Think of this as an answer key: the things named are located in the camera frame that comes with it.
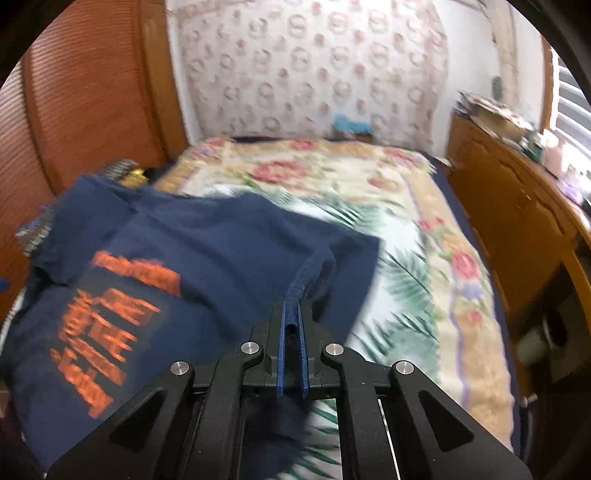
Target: metal bolt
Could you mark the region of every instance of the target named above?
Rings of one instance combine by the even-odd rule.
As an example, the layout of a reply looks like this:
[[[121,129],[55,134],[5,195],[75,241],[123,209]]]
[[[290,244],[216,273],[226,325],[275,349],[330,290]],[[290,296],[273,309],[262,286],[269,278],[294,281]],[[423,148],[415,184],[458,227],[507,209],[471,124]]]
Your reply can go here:
[[[403,375],[410,375],[414,372],[414,365],[407,360],[402,360],[396,364],[396,370]]]
[[[328,345],[326,345],[325,350],[326,350],[326,353],[328,353],[329,355],[332,355],[332,356],[340,355],[345,351],[343,346],[339,345],[338,343],[329,343]]]
[[[242,344],[240,350],[247,355],[253,355],[258,352],[259,346],[256,342],[246,342]]]
[[[187,362],[175,362],[170,365],[170,371],[175,375],[184,375],[189,371],[189,364]]]

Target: bed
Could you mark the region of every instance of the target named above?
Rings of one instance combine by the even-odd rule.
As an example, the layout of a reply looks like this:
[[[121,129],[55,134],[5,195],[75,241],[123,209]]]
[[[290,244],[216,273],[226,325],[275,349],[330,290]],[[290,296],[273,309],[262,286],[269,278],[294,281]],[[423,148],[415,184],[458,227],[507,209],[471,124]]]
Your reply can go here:
[[[519,451],[517,383],[501,301],[463,208],[433,157],[359,142],[210,139],[155,188],[190,196],[255,191],[276,205],[380,237],[378,273],[347,345],[409,359],[507,447]],[[339,478],[334,401],[314,406],[291,472]]]

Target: orange printed text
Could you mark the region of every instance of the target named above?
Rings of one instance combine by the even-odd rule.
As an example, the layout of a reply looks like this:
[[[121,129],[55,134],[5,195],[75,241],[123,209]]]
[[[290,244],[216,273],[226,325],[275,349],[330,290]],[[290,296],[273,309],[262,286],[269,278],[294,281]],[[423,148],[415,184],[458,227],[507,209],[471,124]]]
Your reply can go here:
[[[113,257],[103,250],[95,253],[92,262],[97,267],[106,268],[121,277],[135,278],[146,285],[152,285],[180,297],[180,275],[157,261]]]

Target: pink flower pattern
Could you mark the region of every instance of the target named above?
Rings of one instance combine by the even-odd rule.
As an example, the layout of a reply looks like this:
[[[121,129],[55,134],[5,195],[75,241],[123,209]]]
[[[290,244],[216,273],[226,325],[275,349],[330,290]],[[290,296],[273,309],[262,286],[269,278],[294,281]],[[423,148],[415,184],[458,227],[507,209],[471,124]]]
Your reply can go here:
[[[368,178],[368,183],[371,186],[374,186],[380,190],[385,190],[386,192],[400,192],[400,184],[395,180],[385,179],[384,177],[380,176],[373,176]]]
[[[480,325],[482,323],[482,313],[478,310],[471,310],[466,314],[468,321],[474,325]]]
[[[222,138],[208,138],[205,143],[211,145],[212,147],[222,147],[223,146],[223,139]]]
[[[252,177],[266,183],[283,183],[292,179],[306,178],[305,166],[296,160],[271,160],[258,165]]]
[[[478,276],[478,264],[474,257],[466,252],[456,251],[452,253],[452,264],[460,278],[470,280]]]
[[[314,142],[310,140],[294,140],[291,142],[290,147],[294,150],[312,150]]]

